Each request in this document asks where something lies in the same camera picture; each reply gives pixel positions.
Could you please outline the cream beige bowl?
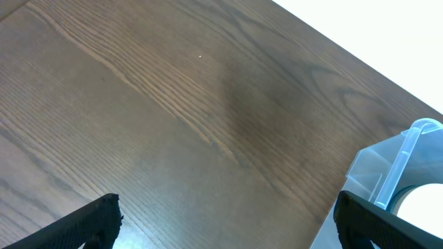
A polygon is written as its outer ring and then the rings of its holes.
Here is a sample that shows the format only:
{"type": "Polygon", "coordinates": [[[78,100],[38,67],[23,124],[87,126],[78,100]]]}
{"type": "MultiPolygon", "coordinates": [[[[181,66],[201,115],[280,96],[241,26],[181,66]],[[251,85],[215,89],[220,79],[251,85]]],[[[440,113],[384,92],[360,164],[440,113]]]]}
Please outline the cream beige bowl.
{"type": "Polygon", "coordinates": [[[400,219],[442,238],[442,184],[430,183],[407,190],[392,212],[400,219]]]}

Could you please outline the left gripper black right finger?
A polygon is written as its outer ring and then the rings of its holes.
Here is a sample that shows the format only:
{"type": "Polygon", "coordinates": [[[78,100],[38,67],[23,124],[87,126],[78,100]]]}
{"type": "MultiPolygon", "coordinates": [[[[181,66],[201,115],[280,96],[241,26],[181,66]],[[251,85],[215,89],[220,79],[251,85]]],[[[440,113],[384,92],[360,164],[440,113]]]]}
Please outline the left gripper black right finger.
{"type": "Polygon", "coordinates": [[[334,206],[334,222],[343,249],[442,248],[442,240],[361,197],[342,190],[334,206]]]}

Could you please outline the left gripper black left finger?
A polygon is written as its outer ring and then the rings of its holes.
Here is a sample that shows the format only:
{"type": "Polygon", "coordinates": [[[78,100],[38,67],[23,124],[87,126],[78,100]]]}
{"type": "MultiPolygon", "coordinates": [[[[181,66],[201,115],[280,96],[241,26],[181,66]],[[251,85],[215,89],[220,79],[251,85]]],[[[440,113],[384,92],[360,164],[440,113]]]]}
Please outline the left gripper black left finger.
{"type": "Polygon", "coordinates": [[[123,215],[119,195],[108,193],[5,249],[112,249],[123,215]]]}

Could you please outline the clear plastic storage bin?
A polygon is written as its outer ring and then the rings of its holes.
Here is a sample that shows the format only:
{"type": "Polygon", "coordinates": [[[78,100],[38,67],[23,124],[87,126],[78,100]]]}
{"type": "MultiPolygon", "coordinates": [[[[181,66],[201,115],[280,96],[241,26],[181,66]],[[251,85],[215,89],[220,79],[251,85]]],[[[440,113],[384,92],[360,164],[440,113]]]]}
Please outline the clear plastic storage bin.
{"type": "MultiPolygon", "coordinates": [[[[360,150],[346,174],[342,190],[387,211],[398,191],[410,185],[430,183],[442,183],[442,123],[422,118],[399,135],[360,150]]],[[[311,246],[342,248],[334,222],[334,207],[311,246]]]]}

